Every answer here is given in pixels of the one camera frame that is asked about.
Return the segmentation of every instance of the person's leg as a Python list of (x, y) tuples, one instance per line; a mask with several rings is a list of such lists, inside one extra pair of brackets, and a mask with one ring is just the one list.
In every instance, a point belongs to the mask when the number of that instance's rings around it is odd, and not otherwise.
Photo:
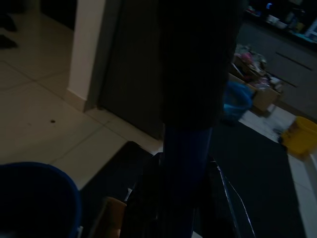
[(167, 126), (162, 160), (161, 236), (190, 238), (193, 199), (205, 174), (212, 129), (178, 130)]

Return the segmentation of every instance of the cabinet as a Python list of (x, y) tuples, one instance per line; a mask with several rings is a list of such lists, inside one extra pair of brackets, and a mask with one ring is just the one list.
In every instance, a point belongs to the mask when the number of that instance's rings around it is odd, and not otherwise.
[(317, 55), (301, 46), (283, 43), (277, 49), (276, 53), (289, 58), (290, 60), (293, 60), (310, 70), (317, 70)]
[(267, 60), (268, 72), (287, 82), (281, 101), (317, 120), (317, 54), (253, 23), (245, 22), (237, 43), (251, 45)]
[(268, 71), (294, 87), (303, 84), (311, 72), (309, 69), (277, 54), (271, 60)]

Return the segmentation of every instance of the wall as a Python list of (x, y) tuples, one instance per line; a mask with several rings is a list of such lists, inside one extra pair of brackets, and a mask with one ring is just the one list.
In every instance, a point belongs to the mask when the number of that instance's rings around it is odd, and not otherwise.
[(81, 101), (83, 110), (91, 84), (106, 0), (78, 0), (74, 45), (66, 101)]

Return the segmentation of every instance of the white floor tile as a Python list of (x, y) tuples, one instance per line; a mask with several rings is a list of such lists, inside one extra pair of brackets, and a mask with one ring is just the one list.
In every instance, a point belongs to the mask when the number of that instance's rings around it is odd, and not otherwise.
[(0, 92), (0, 108), (1, 164), (50, 163), (102, 126), (36, 83)]
[(244, 118), (241, 118), (239, 121), (240, 121), (243, 125), (246, 125), (247, 127), (250, 127), (250, 128), (253, 128), (253, 127), (254, 127), (254, 124), (253, 124), (253, 123), (251, 123), (251, 122), (245, 120)]
[(81, 189), (126, 142), (103, 127), (53, 165), (66, 172)]
[(72, 30), (36, 12), (14, 14), (12, 18), (18, 31), (5, 35), (18, 48), (2, 50), (1, 60), (35, 80), (69, 69)]
[(258, 115), (254, 114), (251, 111), (247, 111), (246, 113), (243, 114), (242, 118), (252, 124), (259, 124), (260, 121), (262, 121), (262, 118), (259, 117)]
[(312, 191), (313, 188), (309, 180), (304, 162), (294, 158), (291, 155), (288, 155), (288, 162), (291, 167), (293, 181)]
[(109, 121), (106, 127), (121, 135), (129, 141), (134, 141), (148, 152), (155, 154), (162, 149), (163, 142), (155, 140), (141, 130), (127, 123), (126, 121), (116, 117)]
[(293, 123), (295, 118), (295, 115), (283, 110), (282, 108), (276, 107), (268, 117), (268, 121), (271, 121), (271, 123), (275, 124), (275, 126), (287, 129)]
[(106, 109), (91, 109), (86, 112), (87, 115), (92, 117), (93, 119), (99, 121), (101, 124), (106, 124), (108, 121), (116, 118), (114, 114), (108, 112)]
[(69, 81), (69, 71), (60, 73), (46, 79), (38, 80), (38, 83), (59, 96), (64, 98)]
[(28, 82), (32, 81), (7, 63), (0, 61), (0, 91)]
[(275, 143), (278, 143), (279, 135), (274, 132), (266, 132), (265, 135), (268, 139), (274, 141)]
[(200, 235), (198, 235), (196, 232), (193, 232), (192, 238), (202, 238)]
[(316, 238), (317, 202), (314, 193), (296, 183), (295, 189), (300, 204), (299, 210), (302, 215), (306, 236), (307, 238)]

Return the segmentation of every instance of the gray door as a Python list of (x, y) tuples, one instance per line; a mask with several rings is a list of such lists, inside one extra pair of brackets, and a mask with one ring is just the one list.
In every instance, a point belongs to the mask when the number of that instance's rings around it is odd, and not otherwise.
[(100, 104), (159, 138), (159, 28), (156, 0), (124, 0)]

